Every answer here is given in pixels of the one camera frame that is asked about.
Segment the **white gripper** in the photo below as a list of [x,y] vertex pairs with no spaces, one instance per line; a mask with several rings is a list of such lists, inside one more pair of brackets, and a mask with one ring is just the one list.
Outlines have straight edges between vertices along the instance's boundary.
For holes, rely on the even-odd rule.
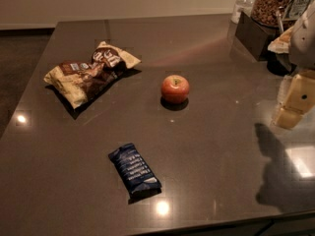
[[302,70],[290,84],[283,106],[274,117],[274,123],[284,129],[294,128],[315,105],[315,71]]

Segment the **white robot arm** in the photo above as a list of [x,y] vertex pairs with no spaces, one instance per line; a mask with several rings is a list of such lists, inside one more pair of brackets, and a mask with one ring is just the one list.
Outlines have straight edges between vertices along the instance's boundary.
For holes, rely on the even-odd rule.
[[274,124],[284,129],[294,128],[315,106],[315,1],[293,26],[288,57],[296,70],[283,78],[273,117]]

